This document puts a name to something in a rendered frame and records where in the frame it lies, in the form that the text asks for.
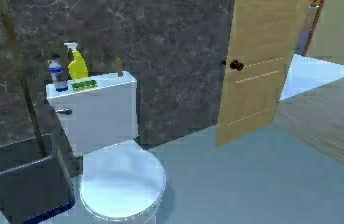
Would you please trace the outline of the green sponge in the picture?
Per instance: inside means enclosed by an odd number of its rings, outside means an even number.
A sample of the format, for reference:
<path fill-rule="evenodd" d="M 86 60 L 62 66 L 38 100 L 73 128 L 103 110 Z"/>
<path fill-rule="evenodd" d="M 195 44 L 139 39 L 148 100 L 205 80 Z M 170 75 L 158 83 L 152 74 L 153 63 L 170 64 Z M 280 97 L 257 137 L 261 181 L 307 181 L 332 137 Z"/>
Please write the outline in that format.
<path fill-rule="evenodd" d="M 95 80 L 87 80 L 87 81 L 82 81 L 78 83 L 73 83 L 72 89 L 83 90 L 83 89 L 88 89 L 88 88 L 94 88 L 96 86 L 97 86 L 97 82 Z"/>

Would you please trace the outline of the yellow spray bottle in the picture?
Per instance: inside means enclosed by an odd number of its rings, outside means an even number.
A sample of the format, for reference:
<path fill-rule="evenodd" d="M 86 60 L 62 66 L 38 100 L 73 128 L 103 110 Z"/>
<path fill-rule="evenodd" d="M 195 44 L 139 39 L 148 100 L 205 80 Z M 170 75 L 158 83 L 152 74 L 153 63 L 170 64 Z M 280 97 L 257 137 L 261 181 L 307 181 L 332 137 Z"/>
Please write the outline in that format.
<path fill-rule="evenodd" d="M 65 46 L 72 52 L 73 60 L 68 65 L 68 71 L 73 81 L 85 79 L 88 77 L 88 68 L 86 62 L 77 49 L 76 42 L 66 42 Z"/>

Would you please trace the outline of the blue white bottle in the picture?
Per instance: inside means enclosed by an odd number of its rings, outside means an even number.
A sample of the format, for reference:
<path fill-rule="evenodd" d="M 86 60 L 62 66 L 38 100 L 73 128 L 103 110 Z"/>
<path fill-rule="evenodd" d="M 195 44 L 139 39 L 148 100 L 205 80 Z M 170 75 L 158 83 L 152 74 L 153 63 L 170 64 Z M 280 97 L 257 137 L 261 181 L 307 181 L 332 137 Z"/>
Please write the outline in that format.
<path fill-rule="evenodd" d="M 51 59 L 48 60 L 48 68 L 52 77 L 52 81 L 57 92 L 63 92 L 68 89 L 67 80 L 63 76 L 63 67 L 60 63 L 60 55 L 57 53 L 51 54 Z"/>

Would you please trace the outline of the white toilet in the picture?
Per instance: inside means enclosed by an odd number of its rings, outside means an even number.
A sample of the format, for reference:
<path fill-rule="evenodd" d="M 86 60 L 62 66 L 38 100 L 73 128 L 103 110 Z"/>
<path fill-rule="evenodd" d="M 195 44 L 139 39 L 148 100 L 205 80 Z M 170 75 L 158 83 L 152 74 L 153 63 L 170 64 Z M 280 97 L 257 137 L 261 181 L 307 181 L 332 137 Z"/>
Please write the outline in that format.
<path fill-rule="evenodd" d="M 97 86 L 57 92 L 45 87 L 73 155 L 82 159 L 79 197 L 94 224 L 156 224 L 166 171 L 135 139 L 137 79 L 128 71 L 90 76 Z"/>

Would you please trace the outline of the brown wooden pole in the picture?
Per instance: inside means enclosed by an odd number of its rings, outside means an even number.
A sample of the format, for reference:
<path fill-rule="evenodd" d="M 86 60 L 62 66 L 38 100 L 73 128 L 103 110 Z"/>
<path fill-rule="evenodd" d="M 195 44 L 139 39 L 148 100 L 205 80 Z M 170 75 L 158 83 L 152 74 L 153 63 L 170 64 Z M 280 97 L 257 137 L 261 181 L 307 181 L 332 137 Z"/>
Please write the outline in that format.
<path fill-rule="evenodd" d="M 39 147 L 40 153 L 43 157 L 47 156 L 47 153 L 45 151 L 44 142 L 41 136 L 41 131 L 39 128 L 39 124 L 37 121 L 34 105 L 32 102 L 32 97 L 30 94 L 30 89 L 28 86 L 26 75 L 23 72 L 22 69 L 22 61 L 21 61 L 21 50 L 17 41 L 17 36 L 15 34 L 14 25 L 13 25 L 13 19 L 10 12 L 9 7 L 9 0 L 0 0 L 0 18 L 3 24 L 3 27 L 6 31 L 8 42 L 11 48 L 14 65 L 17 70 L 17 74 L 19 77 L 19 82 L 22 87 L 23 95 L 24 95 L 24 101 L 27 106 L 29 118 L 31 120 L 31 124 L 33 126 L 34 134 L 36 137 L 37 145 Z"/>

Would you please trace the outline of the light wooden door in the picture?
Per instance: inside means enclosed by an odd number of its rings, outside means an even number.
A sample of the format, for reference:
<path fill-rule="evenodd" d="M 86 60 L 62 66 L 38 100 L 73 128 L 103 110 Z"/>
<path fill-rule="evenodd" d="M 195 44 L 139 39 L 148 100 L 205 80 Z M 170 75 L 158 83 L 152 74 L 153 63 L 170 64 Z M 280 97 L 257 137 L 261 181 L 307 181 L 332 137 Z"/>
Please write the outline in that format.
<path fill-rule="evenodd" d="M 308 0 L 235 0 L 215 144 L 220 146 L 273 120 Z"/>

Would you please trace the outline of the dark grey bin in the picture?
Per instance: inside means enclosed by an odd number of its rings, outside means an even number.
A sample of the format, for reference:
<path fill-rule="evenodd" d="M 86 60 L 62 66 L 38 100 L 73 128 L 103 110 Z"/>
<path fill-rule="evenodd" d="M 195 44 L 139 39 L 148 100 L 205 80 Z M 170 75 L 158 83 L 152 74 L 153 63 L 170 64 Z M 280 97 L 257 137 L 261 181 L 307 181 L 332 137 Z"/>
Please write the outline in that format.
<path fill-rule="evenodd" d="M 72 181 L 51 136 L 45 154 L 29 138 L 0 146 L 0 211 L 10 224 L 40 224 L 75 205 Z"/>

